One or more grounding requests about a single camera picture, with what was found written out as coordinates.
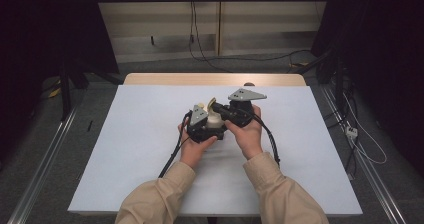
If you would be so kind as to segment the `white table cover sheet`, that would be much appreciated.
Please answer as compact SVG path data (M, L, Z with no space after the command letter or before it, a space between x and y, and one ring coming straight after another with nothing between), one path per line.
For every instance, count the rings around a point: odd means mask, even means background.
M233 86L122 85L118 88L82 179L68 207L82 215L112 214L139 184L158 177L173 152L177 127L198 103L226 104ZM362 212L343 164L307 86L262 87L257 101L276 141L282 172L296 180L329 216ZM185 194L184 216L256 216L258 197L231 133L203 155Z

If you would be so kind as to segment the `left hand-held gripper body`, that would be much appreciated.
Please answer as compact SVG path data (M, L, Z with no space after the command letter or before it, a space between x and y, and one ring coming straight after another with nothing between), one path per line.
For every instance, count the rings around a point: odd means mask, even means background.
M208 113L200 106L195 105L186 126L186 132L193 141L200 143L212 136L213 131L207 126L207 121Z

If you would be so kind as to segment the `black metal stand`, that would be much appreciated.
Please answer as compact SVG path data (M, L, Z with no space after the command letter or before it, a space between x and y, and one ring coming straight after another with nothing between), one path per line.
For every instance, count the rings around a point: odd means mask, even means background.
M60 84L62 94L62 121L65 121L71 112L71 96L69 90L69 76L66 70L66 63L62 62L60 66Z
M295 71L295 74L303 75L311 69L315 69L319 84L328 84L335 77L335 103L337 110L342 114L343 110L343 64L337 50L327 50L314 61Z

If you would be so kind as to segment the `aluminium floor rail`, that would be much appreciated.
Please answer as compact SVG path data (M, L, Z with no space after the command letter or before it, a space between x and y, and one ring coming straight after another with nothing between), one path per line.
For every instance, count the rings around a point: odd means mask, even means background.
M383 182L382 178L378 174L377 169L375 168L376 165L382 165L387 162L387 154L384 151L384 149L381 147L381 145L375 140L375 138L363 127L363 125L359 122L357 114L354 111L354 108L348 101L348 98L345 94L343 94L344 97L344 103L347 104L347 109L352 116L353 120L350 121L349 119L342 119L342 114L340 111L337 110L336 103L335 103L335 93L331 90L330 87L321 87L321 91L330 106L331 110L333 111L333 114L338 121L338 125L340 126L341 130L343 131L345 135L345 128L347 126L356 126L362 134L367 136L371 139L371 141L376 145L376 147L381 151L383 154L384 159L382 161L377 161L370 157L370 155L366 152L364 149L362 143L359 141L359 138L351 139L347 138L347 141L351 148L354 149L355 155L356 155L356 162L361 166L361 169L366 176L371 188L373 189L377 200L379 201L383 211L385 212L385 215L389 219L390 224L407 224L406 219L404 218L398 204L396 203L394 197L388 190L387 186Z
M56 156L58 155L69 129L74 122L77 111L78 108L73 107L66 118L60 122L59 127L50 142L45 155L43 156L43 159L18 201L7 224L26 224L29 214L33 209L51 168L53 167Z

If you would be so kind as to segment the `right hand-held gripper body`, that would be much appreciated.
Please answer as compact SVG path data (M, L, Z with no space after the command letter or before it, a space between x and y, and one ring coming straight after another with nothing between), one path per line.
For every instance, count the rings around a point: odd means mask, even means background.
M230 94L229 120L238 127L245 127L253 119L254 110L251 101L266 99L265 94L257 93L248 89L240 88Z

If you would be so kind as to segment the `person's left hand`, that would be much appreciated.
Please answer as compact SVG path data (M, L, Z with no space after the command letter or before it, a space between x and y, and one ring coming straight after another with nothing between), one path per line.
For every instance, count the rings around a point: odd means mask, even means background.
M181 132L182 138L180 162L183 162L192 169L195 169L202 159L204 152L217 141L217 137L212 136L203 142L197 143L194 142L186 133L183 124L180 124L178 129Z

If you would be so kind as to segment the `black curtain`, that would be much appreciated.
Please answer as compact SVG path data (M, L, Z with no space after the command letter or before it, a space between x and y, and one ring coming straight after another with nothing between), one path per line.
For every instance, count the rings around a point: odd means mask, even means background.
M64 73L116 73L100 7L83 0L0 0L0 158L9 155L42 93Z
M403 157L424 178L424 0L330 0L312 52L347 29L340 59Z

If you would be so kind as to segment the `vertical wall trim strip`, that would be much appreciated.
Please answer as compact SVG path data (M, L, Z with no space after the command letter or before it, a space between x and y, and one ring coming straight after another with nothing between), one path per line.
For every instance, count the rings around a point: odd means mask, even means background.
M221 11L222 3L216 2L216 33L215 33L215 55L221 55L222 32L221 32Z

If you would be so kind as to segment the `person's right hand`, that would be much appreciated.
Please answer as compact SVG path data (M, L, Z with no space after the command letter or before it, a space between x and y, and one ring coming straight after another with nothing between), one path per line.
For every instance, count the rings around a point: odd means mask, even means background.
M256 120L252 120L245 127L238 127L229 120L225 121L225 125L234 134L236 142L247 160L263 152L261 145L262 126Z

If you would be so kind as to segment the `wooden table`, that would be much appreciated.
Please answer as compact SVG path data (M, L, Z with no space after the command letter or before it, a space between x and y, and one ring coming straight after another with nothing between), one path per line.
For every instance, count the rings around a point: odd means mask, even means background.
M305 86L299 74L249 73L130 73L125 85Z

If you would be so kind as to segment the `cream lidded glass jug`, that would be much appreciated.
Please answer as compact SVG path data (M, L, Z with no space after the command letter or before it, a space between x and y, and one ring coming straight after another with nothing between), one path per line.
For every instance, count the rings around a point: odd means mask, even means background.
M221 115L212 109L212 105L216 102L216 98L213 97L208 104L199 103L198 106L207 112L207 122L205 126L207 128L221 128L224 125L224 121Z

